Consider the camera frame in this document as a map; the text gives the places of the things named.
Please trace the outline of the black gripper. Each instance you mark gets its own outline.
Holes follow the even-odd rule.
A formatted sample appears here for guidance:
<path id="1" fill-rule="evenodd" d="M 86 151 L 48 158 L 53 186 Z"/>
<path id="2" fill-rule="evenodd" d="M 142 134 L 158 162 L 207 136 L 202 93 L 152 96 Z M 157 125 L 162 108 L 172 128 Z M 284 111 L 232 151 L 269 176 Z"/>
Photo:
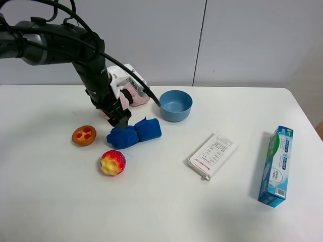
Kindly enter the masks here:
<path id="1" fill-rule="evenodd" d="M 131 111 L 129 109 L 123 110 L 120 101 L 120 88 L 111 85 L 87 85 L 86 93 L 90 96 L 92 104 L 109 116 L 107 121 L 111 126 L 121 130 L 128 126 Z"/>

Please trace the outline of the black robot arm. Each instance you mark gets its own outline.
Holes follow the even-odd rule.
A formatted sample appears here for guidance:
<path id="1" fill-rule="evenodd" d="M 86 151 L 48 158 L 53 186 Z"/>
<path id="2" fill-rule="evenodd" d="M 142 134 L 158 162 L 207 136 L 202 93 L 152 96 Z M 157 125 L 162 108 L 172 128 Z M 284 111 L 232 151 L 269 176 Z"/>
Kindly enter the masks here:
<path id="1" fill-rule="evenodd" d="M 92 104 L 124 129 L 131 112 L 122 107 L 117 85 L 105 64 L 104 41 L 74 25 L 48 24 L 41 18 L 10 26 L 1 17 L 1 58 L 20 58 L 32 66 L 71 63 Z"/>

